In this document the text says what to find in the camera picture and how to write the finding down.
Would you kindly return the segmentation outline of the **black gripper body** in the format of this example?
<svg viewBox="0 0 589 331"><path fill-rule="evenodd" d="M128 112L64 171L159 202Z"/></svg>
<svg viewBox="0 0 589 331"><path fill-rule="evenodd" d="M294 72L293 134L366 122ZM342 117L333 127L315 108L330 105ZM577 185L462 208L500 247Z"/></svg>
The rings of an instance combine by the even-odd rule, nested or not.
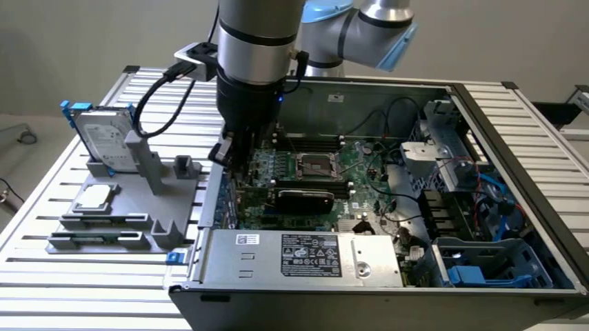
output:
<svg viewBox="0 0 589 331"><path fill-rule="evenodd" d="M254 85L229 76L218 77L217 107L225 122L222 138L230 134L235 144L234 168L226 170L234 174L247 171L250 153L279 113L283 87L283 79Z"/></svg>

